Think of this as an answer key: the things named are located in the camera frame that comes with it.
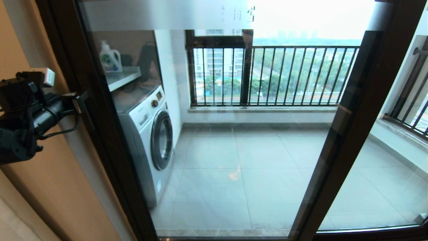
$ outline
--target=door frame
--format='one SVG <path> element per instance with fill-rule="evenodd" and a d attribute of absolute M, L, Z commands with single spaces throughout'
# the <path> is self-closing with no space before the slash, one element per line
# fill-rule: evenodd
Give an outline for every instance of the door frame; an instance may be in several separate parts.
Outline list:
<path fill-rule="evenodd" d="M 158 236 L 131 161 L 123 129 L 102 73 L 96 66 L 75 0 L 36 0 L 55 57 L 70 91 L 88 91 L 83 121 L 106 169 L 114 191 L 138 240 Z M 384 32 L 366 33 L 367 52 L 360 49 L 350 84 L 335 115 L 319 161 L 304 196 L 290 238 L 294 240 L 428 239 L 427 220 L 421 225 L 317 232 L 340 190 L 390 91 L 418 25 L 426 0 L 393 1 Z M 212 240 L 214 238 L 197 238 Z M 264 237 L 245 238 L 262 240 Z M 168 240 L 194 240 L 169 238 Z"/>

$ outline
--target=window sill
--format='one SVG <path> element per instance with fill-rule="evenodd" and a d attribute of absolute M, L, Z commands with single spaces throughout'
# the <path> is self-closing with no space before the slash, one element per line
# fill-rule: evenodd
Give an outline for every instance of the window sill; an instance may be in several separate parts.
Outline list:
<path fill-rule="evenodd" d="M 221 106 L 191 107 L 188 113 L 334 113 L 336 106 Z"/>
<path fill-rule="evenodd" d="M 377 119 L 376 123 L 389 129 L 390 131 L 407 140 L 411 144 L 417 146 L 421 150 L 428 152 L 428 143 L 416 133 L 412 133 L 410 129 L 406 130 L 405 128 L 400 127 L 397 124 L 394 124 L 384 119 Z"/>

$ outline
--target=distant building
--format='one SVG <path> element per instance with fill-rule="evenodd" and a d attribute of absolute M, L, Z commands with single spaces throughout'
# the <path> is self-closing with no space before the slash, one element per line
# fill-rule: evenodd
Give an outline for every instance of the distant building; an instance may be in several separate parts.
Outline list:
<path fill-rule="evenodd" d="M 195 36 L 236 36 L 242 35 L 241 29 L 207 29 L 195 30 Z M 193 57 L 195 61 L 195 78 L 203 79 L 204 71 L 205 77 L 213 76 L 214 79 L 222 79 L 223 73 L 225 78 L 241 78 L 242 75 L 242 62 L 244 59 L 244 50 L 236 48 L 235 57 L 233 57 L 233 49 L 225 48 L 196 48 L 193 50 Z"/>
<path fill-rule="evenodd" d="M 308 37 L 309 37 L 308 30 L 303 30 L 303 31 L 300 33 L 300 38 L 301 38 L 301 39 L 307 39 Z"/>
<path fill-rule="evenodd" d="M 296 39 L 297 38 L 297 32 L 296 32 L 296 30 L 290 30 L 288 32 L 288 38 L 289 39 Z"/>
<path fill-rule="evenodd" d="M 312 31 L 312 38 L 317 39 L 318 38 L 318 30 Z"/>
<path fill-rule="evenodd" d="M 286 39 L 287 38 L 287 32 L 284 30 L 278 31 L 278 39 Z"/>

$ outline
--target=sliding glass door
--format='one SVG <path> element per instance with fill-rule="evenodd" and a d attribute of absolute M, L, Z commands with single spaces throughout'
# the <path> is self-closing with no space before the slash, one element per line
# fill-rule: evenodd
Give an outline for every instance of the sliding glass door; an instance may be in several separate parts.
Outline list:
<path fill-rule="evenodd" d="M 381 119 L 425 1 L 37 3 L 138 239 L 425 230 L 424 152 Z"/>

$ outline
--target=camera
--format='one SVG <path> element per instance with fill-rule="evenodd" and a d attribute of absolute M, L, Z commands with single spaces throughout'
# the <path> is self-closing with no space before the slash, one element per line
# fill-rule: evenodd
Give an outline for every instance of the camera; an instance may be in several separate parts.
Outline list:
<path fill-rule="evenodd" d="M 44 93 L 43 87 L 53 82 L 45 80 L 43 72 L 18 72 L 15 78 L 0 81 L 0 164 L 29 160 L 43 146 L 37 140 L 73 131 L 80 124 L 81 97 L 76 93 L 59 95 Z M 74 115 L 76 125 L 65 131 L 45 133 L 68 115 Z"/>

